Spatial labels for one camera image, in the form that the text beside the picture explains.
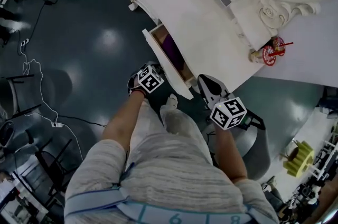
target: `open drawer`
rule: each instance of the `open drawer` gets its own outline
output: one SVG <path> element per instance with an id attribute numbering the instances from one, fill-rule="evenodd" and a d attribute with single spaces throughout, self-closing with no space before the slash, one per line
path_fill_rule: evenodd
<path id="1" fill-rule="evenodd" d="M 189 91 L 189 88 L 191 86 L 190 81 L 194 79 L 194 75 L 187 67 L 186 63 L 184 63 L 184 69 L 182 71 L 178 71 L 161 47 L 165 37 L 169 34 L 168 30 L 163 24 L 161 24 L 150 32 L 147 30 L 143 30 L 142 32 L 148 44 L 157 56 L 169 84 L 179 95 L 182 95 L 187 99 L 192 99 L 193 95 Z"/>

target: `shoe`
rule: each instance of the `shoe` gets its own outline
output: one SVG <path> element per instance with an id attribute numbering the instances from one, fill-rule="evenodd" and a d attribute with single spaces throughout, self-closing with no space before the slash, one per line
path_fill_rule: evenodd
<path id="1" fill-rule="evenodd" d="M 179 104 L 179 101 L 178 101 L 178 99 L 177 99 L 177 96 L 174 95 L 174 94 L 171 94 L 171 95 L 168 97 L 167 105 L 173 106 L 174 108 L 177 108 L 178 104 Z"/>
<path id="2" fill-rule="evenodd" d="M 272 176 L 267 182 L 268 185 L 272 185 L 274 187 L 276 187 L 277 183 L 276 183 L 276 177 Z"/>
<path id="3" fill-rule="evenodd" d="M 263 183 L 261 185 L 261 187 L 263 189 L 263 192 L 266 192 L 266 191 L 270 192 L 271 191 L 271 186 L 269 186 L 267 183 Z"/>

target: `purple cloth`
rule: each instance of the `purple cloth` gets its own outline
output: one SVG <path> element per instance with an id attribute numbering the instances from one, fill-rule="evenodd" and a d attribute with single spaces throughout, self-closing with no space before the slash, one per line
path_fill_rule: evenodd
<path id="1" fill-rule="evenodd" d="M 177 70 L 183 70 L 184 59 L 170 34 L 163 41 L 162 49 Z"/>

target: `white sneaker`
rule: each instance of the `white sneaker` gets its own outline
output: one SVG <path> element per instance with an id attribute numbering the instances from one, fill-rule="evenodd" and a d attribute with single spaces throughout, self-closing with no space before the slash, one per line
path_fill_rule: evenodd
<path id="1" fill-rule="evenodd" d="M 177 96 L 174 95 L 174 94 L 171 94 L 168 97 L 167 105 L 170 105 L 170 106 L 173 106 L 173 107 L 177 108 L 178 104 L 179 104 L 179 101 L 177 99 Z"/>
<path id="2" fill-rule="evenodd" d="M 268 185 L 272 185 L 272 186 L 276 187 L 277 186 L 276 177 L 272 176 L 266 183 Z"/>

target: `white cable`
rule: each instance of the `white cable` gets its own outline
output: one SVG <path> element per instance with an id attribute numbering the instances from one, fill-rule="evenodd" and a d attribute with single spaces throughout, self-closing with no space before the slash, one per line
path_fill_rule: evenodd
<path id="1" fill-rule="evenodd" d="M 50 121 L 51 122 L 51 124 L 53 125 L 53 122 L 51 121 L 51 120 L 49 120 L 48 118 L 46 118 L 46 117 L 44 117 L 44 116 L 42 116 L 40 113 L 37 113 L 37 112 L 33 112 L 33 113 L 30 113 L 30 114 L 24 114 L 26 117 L 28 117 L 28 116 L 32 116 L 33 114 L 38 114 L 39 116 L 41 116 L 42 118 L 44 118 L 44 119 L 46 119 L 46 120 L 48 120 L 48 121 Z"/>
<path id="2" fill-rule="evenodd" d="M 68 128 L 69 131 L 70 131 L 70 132 L 73 134 L 73 136 L 75 137 L 76 142 L 77 142 L 77 144 L 78 144 L 78 148 L 79 148 L 79 150 L 80 150 L 81 159 L 82 159 L 82 161 L 83 161 L 82 151 L 81 151 L 81 148 L 80 148 L 80 144 L 79 144 L 78 138 L 76 137 L 76 135 L 74 134 L 74 132 L 72 131 L 72 129 L 70 129 L 70 127 L 69 127 L 68 125 L 65 125 L 65 124 L 62 124 L 62 125 L 65 126 L 66 128 Z"/>
<path id="3" fill-rule="evenodd" d="M 28 116 L 32 116 L 33 114 L 38 114 L 40 117 L 42 117 L 42 118 L 44 118 L 44 119 L 50 121 L 50 123 L 53 125 L 53 122 L 52 122 L 50 119 L 48 119 L 48 118 L 42 116 L 40 113 L 37 113 L 37 112 L 31 113 L 31 114 L 28 114 L 28 115 L 25 114 L 25 116 L 27 116 L 27 117 L 28 117 Z M 80 144 L 79 144 L 78 138 L 76 137 L 76 135 L 74 134 L 74 132 L 72 131 L 72 129 L 70 129 L 70 127 L 69 127 L 68 125 L 65 125 L 65 124 L 62 124 L 62 125 L 65 126 L 65 127 L 67 127 L 67 128 L 70 130 L 70 132 L 73 134 L 73 136 L 75 137 L 75 140 L 76 140 L 76 142 L 77 142 L 77 144 L 78 144 L 78 147 L 79 147 L 81 159 L 82 159 L 82 161 L 83 161 L 82 151 L 81 151 L 81 148 L 80 148 Z"/>
<path id="4" fill-rule="evenodd" d="M 27 56 L 26 56 L 25 53 L 22 52 L 22 49 L 21 49 L 21 48 L 22 48 L 22 46 L 20 47 L 20 52 L 21 52 L 21 54 L 23 54 L 23 55 L 25 56 L 25 61 L 24 61 L 23 66 L 22 66 L 22 74 L 28 75 L 28 74 L 30 73 L 31 62 L 35 61 L 35 62 L 39 65 L 39 70 L 40 70 L 40 73 L 41 73 L 41 79 L 40 79 L 40 94 L 41 94 L 41 99 L 42 99 L 42 102 L 43 102 L 47 107 L 49 107 L 49 109 L 50 109 L 51 111 L 53 111 L 53 112 L 56 113 L 57 117 L 56 117 L 55 120 L 54 120 L 54 123 L 56 123 L 57 120 L 58 120 L 58 118 L 59 118 L 59 114 L 58 114 L 54 109 L 52 109 L 52 108 L 51 108 L 51 107 L 43 100 L 42 90 L 41 90 L 41 88 L 42 88 L 43 73 L 42 73 L 42 71 L 41 71 L 41 64 L 40 64 L 38 61 L 36 61 L 35 59 L 33 59 L 33 60 L 27 62 Z"/>
<path id="5" fill-rule="evenodd" d="M 31 113 L 31 114 L 28 114 L 28 115 L 25 114 L 25 116 L 31 116 L 31 115 L 33 115 L 33 114 L 38 114 L 38 115 L 41 116 L 42 118 L 44 118 L 44 119 L 50 121 L 50 123 L 52 124 L 52 126 L 53 126 L 53 125 L 56 125 L 56 123 L 57 123 L 57 121 L 58 121 L 58 118 L 59 118 L 59 114 L 58 114 L 54 109 L 52 109 L 52 108 L 51 108 L 51 107 L 43 100 L 43 96 L 42 96 L 42 89 L 41 89 L 41 88 L 42 88 L 43 73 L 42 73 L 42 71 L 41 71 L 41 64 L 40 64 L 38 61 L 36 61 L 35 59 L 33 59 L 33 60 L 27 62 L 27 56 L 26 56 L 25 53 L 22 52 L 22 45 L 20 46 L 20 52 L 21 52 L 21 54 L 23 54 L 23 55 L 25 56 L 25 61 L 23 62 L 23 66 L 22 66 L 22 74 L 28 75 L 28 74 L 30 73 L 31 62 L 35 61 L 35 62 L 39 65 L 39 70 L 40 70 L 40 73 L 41 73 L 41 79 L 40 79 L 40 94 L 41 94 L 42 102 L 43 102 L 43 103 L 44 103 L 51 111 L 55 112 L 56 115 L 57 115 L 57 117 L 55 118 L 54 122 L 52 122 L 50 119 L 48 119 L 48 118 L 42 116 L 40 113 L 37 113 L 37 112 Z M 74 132 L 72 131 L 72 129 L 70 129 L 70 127 L 69 127 L 68 125 L 65 125 L 65 124 L 62 124 L 62 125 L 65 126 L 65 127 L 67 127 L 67 128 L 70 130 L 70 132 L 73 134 L 73 136 L 75 137 L 76 142 L 77 142 L 78 147 L 79 147 L 81 159 L 82 159 L 82 161 L 83 161 L 82 151 L 81 151 L 81 148 L 80 148 L 80 144 L 79 144 L 78 138 L 76 137 L 76 135 L 74 134 Z"/>

